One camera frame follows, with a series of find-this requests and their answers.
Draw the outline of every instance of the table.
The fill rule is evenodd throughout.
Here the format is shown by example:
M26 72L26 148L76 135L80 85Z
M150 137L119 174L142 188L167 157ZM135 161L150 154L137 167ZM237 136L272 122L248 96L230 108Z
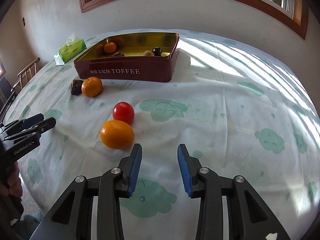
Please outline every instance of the table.
M104 33L86 44L148 31L163 30ZM320 119L303 86L285 64L249 45L207 33L165 31L180 35L168 83L103 80L97 97L72 96L69 86L78 78L73 59L64 66L49 62L18 95L5 123L38 113L57 120L40 147L19 161L42 212L76 176L100 176L130 154L131 148L112 150L99 138L113 106L125 101L134 107L134 142L143 148L135 194L121 201L125 239L195 238L200 202L184 192L180 143L218 175L243 175L291 239L300 239L316 217L320 187ZM176 114L155 114L158 103Z

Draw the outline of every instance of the dried black fruit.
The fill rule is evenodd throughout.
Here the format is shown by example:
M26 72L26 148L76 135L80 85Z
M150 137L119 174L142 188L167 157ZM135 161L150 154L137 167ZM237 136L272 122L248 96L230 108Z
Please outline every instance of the dried black fruit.
M71 95L77 96L81 94L81 86L83 81L79 79L74 79L70 86Z
M162 49L160 47L155 47L152 49L152 52L155 56L161 56L162 55Z
M124 54L122 52L117 52L112 57L124 57Z

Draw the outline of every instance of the metal screw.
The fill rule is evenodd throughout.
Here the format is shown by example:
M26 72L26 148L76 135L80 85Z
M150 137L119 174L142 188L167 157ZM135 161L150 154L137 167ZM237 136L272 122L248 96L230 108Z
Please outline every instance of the metal screw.
M202 167L202 168L200 168L200 173L207 174L207 173L209 173L209 169L206 167Z
M236 181L242 183L244 182L244 178L242 176L236 176Z
M78 176L78 177L76 177L76 182L77 182L77 183L81 183L82 181L84 181L84 176Z
M118 174L118 173L120 173L120 171L121 171L121 169L119 169L119 168L113 168L113 169L111 170L111 173L112 173L112 174Z

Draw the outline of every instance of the tangerine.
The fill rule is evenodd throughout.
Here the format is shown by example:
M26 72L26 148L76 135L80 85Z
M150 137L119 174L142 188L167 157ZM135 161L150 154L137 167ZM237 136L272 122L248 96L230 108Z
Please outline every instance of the tangerine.
M133 129L126 122L110 120L100 130L103 144L112 149L123 149L130 146L134 139Z
M89 98L93 98L101 93L103 89L102 81L98 77L87 78L81 86L82 93Z
M108 42L103 49L105 53L112 53L116 51L117 45L114 42Z

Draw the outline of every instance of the tomato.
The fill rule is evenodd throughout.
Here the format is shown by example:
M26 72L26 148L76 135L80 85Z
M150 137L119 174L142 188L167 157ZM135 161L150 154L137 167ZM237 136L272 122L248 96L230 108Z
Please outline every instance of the tomato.
M112 116L114 120L120 120L127 124L131 124L134 119L133 107L126 102L120 102L113 108Z

